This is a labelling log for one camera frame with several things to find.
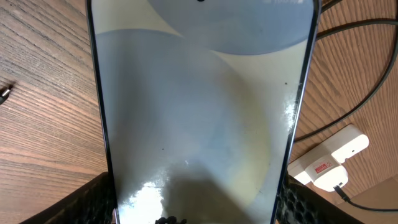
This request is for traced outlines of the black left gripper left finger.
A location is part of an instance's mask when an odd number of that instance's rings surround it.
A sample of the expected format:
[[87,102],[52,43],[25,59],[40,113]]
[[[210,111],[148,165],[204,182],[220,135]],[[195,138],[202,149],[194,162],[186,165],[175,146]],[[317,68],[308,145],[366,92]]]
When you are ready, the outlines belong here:
[[103,172],[51,207],[21,224],[105,224],[116,207],[109,174]]

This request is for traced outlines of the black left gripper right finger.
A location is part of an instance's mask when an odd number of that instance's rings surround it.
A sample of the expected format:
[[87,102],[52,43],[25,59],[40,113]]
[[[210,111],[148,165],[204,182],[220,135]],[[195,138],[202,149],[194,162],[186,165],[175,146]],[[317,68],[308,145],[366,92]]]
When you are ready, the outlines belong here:
[[286,175],[276,209],[280,224],[362,224],[323,197]]

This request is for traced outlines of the blue screen smartphone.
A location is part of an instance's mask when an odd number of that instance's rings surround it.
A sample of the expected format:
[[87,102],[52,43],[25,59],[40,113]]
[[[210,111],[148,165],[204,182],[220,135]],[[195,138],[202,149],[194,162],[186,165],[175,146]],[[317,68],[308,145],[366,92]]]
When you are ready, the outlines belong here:
[[274,223],[322,4],[86,2],[118,223]]

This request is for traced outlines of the white charger plug adapter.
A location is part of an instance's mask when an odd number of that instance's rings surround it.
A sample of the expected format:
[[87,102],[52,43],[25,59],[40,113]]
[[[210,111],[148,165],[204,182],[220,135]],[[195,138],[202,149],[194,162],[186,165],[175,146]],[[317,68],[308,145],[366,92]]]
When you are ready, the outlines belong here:
[[310,164],[305,172],[314,186],[327,192],[348,183],[348,173],[333,156],[323,156]]

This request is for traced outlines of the white power strip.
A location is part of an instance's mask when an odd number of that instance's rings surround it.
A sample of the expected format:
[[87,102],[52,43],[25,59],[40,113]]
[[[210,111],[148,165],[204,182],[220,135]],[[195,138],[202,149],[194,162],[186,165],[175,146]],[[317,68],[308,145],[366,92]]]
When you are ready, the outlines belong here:
[[318,146],[294,160],[288,166],[288,173],[301,184],[310,183],[305,169],[323,156],[333,156],[341,165],[369,146],[369,138],[352,124],[347,125]]

